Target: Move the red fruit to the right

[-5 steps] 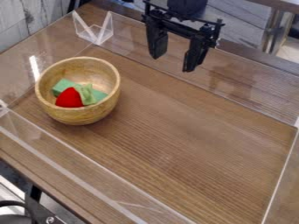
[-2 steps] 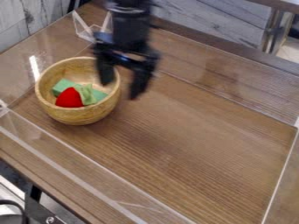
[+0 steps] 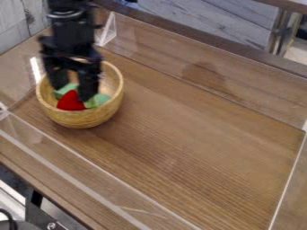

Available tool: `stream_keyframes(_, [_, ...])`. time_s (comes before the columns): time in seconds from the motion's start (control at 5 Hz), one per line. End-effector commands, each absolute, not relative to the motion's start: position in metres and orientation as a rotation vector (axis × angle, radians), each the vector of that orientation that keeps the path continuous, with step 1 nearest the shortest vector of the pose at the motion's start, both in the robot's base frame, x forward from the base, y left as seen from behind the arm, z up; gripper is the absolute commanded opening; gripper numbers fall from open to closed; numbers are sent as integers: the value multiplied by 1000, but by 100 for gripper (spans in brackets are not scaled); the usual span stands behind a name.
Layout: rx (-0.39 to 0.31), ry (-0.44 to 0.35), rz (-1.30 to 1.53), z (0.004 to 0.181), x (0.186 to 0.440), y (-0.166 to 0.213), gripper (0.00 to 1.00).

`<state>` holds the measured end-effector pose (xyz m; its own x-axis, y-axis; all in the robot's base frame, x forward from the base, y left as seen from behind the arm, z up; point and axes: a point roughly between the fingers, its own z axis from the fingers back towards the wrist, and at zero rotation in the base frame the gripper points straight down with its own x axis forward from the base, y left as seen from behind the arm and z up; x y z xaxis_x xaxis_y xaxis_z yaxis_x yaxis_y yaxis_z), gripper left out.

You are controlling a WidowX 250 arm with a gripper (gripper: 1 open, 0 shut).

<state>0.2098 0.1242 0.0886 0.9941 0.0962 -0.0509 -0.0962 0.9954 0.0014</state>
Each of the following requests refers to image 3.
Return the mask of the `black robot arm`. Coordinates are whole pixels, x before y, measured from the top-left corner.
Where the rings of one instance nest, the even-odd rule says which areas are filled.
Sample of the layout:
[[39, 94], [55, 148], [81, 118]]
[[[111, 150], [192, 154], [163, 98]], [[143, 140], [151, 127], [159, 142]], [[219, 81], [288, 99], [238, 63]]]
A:
[[95, 49], [96, 24], [93, 0], [47, 0], [47, 18], [52, 35], [41, 35], [41, 61], [49, 84], [60, 90], [69, 83], [68, 71], [77, 76], [79, 100], [87, 102], [99, 92], [100, 62], [103, 56]]

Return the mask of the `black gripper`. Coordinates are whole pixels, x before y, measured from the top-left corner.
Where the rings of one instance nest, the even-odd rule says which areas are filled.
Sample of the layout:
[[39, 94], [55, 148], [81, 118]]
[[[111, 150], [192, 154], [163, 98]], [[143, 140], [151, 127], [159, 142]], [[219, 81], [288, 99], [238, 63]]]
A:
[[[91, 8], [52, 8], [47, 14], [52, 21], [52, 35], [40, 36], [41, 58], [49, 83], [55, 90], [68, 83], [67, 69], [77, 73], [77, 96], [87, 102], [99, 92], [101, 55], [93, 48], [95, 24]], [[71, 58], [88, 61], [80, 67]]]

